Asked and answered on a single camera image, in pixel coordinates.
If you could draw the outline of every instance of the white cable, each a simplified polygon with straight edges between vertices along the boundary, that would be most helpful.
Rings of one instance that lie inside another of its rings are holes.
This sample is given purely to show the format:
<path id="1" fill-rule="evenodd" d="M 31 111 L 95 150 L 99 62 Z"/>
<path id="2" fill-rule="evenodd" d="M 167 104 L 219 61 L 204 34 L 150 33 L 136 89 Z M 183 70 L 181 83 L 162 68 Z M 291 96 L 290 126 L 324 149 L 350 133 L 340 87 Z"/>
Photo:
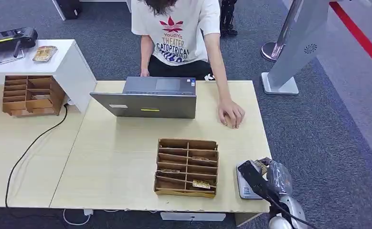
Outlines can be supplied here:
<path id="1" fill-rule="evenodd" d="M 65 222 L 66 222 L 67 224 L 74 225 L 74 226 L 81 226 L 81 225 L 86 224 L 86 223 L 90 220 L 90 216 L 91 216 L 91 215 L 88 215 L 88 218 L 87 218 L 86 222 L 84 222 L 84 223 L 71 223 L 71 222 L 69 222 L 69 221 L 66 219 L 66 217 L 65 217 L 65 211 L 66 211 L 66 209 L 64 209 L 64 212 L 62 213 L 62 216 L 64 217 L 64 220 L 65 220 Z"/>
<path id="2" fill-rule="evenodd" d="M 106 212 L 118 212 L 119 210 L 103 210 L 103 211 L 106 211 Z"/>

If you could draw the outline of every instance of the black pants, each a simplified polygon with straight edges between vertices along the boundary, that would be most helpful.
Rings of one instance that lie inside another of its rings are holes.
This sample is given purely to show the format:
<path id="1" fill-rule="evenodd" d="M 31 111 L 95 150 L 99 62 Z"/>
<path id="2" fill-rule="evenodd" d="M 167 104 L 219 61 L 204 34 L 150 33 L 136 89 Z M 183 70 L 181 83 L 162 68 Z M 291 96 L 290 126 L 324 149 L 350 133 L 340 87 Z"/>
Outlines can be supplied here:
<path id="1" fill-rule="evenodd" d="M 179 66 L 170 66 L 161 62 L 154 55 L 150 57 L 148 71 L 150 76 L 157 77 L 193 77 L 204 80 L 208 74 L 213 74 L 211 66 L 205 61 L 194 61 Z"/>

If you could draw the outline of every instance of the red stripe on floor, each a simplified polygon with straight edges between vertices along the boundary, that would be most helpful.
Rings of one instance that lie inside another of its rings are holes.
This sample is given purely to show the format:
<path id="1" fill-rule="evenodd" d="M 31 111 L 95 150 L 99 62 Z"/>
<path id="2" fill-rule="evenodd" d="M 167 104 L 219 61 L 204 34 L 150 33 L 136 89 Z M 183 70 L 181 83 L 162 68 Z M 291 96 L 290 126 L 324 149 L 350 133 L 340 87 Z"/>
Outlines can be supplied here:
<path id="1" fill-rule="evenodd" d="M 357 27 L 357 25 L 350 19 L 347 13 L 342 9 L 342 7 L 337 2 L 330 2 L 329 5 L 338 15 L 346 28 L 351 32 L 351 34 L 356 38 L 357 42 L 363 47 L 363 49 L 372 58 L 372 42 L 364 35 L 364 33 Z"/>

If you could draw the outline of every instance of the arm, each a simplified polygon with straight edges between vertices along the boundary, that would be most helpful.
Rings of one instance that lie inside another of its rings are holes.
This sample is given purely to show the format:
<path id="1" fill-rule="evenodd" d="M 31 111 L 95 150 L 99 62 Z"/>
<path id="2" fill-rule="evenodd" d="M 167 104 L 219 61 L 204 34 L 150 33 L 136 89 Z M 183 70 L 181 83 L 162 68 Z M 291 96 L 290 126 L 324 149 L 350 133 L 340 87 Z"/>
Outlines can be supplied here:
<path id="1" fill-rule="evenodd" d="M 141 36 L 141 76 L 149 76 L 148 65 L 153 52 L 153 42 L 148 35 Z"/>
<path id="2" fill-rule="evenodd" d="M 204 36 L 204 43 L 207 49 L 208 59 L 211 63 L 211 69 L 217 81 L 220 100 L 231 100 L 223 56 L 220 50 L 220 35 L 218 33 L 207 34 Z"/>
<path id="3" fill-rule="evenodd" d="M 229 116 L 232 128 L 239 128 L 239 125 L 244 118 L 245 111 L 238 104 L 232 101 L 231 94 L 229 93 L 225 66 L 220 49 L 220 35 L 218 33 L 206 34 L 204 36 L 204 43 L 218 87 L 218 116 L 221 123 L 224 125 L 228 124 L 225 115 Z"/>

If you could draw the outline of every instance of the laptop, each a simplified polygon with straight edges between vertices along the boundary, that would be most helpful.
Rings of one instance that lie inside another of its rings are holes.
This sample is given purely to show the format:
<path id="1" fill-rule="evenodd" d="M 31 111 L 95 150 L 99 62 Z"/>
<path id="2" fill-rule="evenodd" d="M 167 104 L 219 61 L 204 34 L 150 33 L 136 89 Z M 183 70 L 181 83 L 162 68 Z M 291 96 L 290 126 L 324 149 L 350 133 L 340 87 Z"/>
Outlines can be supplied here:
<path id="1" fill-rule="evenodd" d="M 195 85 L 195 78 L 128 77 L 123 93 L 90 95 L 117 117 L 194 119 Z"/>

